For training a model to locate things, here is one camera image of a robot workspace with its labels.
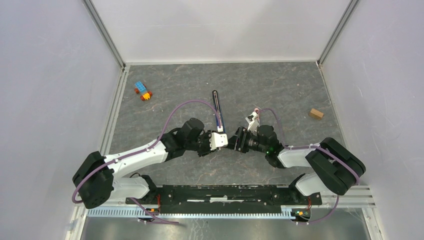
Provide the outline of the blue stapler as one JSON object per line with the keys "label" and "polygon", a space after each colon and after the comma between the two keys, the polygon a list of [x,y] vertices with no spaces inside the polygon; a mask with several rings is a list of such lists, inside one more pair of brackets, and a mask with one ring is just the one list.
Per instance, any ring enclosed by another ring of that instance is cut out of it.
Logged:
{"label": "blue stapler", "polygon": [[216,110],[215,119],[216,119],[216,124],[217,124],[217,130],[218,130],[219,133],[225,133],[226,130],[225,130],[225,125],[224,125],[224,120],[223,120],[223,115],[222,115],[222,110],[221,110],[221,104],[220,104],[219,95],[218,95],[217,90],[212,91],[212,99],[213,99],[214,108]]}

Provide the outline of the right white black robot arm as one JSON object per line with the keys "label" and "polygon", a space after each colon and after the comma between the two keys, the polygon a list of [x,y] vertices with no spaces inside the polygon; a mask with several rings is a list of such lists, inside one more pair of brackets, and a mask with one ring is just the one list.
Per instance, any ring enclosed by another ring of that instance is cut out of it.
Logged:
{"label": "right white black robot arm", "polygon": [[255,132],[239,127],[227,147],[237,152],[257,151],[274,168],[307,167],[313,173],[299,176],[289,189],[289,199],[302,204],[310,195],[331,191],[343,196],[366,172],[366,166],[332,137],[308,146],[284,146],[271,125],[261,125]]}

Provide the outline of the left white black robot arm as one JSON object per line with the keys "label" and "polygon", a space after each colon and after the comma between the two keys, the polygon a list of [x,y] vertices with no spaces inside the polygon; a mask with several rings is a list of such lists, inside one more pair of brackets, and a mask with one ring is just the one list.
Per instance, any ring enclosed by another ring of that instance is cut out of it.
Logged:
{"label": "left white black robot arm", "polygon": [[199,157],[228,145],[228,136],[222,130],[206,131],[197,118],[186,121],[157,139],[121,153],[101,155],[90,153],[78,168],[72,182],[76,190],[72,201],[94,209],[108,200],[135,198],[145,204],[153,203],[157,190],[146,176],[129,179],[126,176],[150,165],[161,164],[193,151]]}

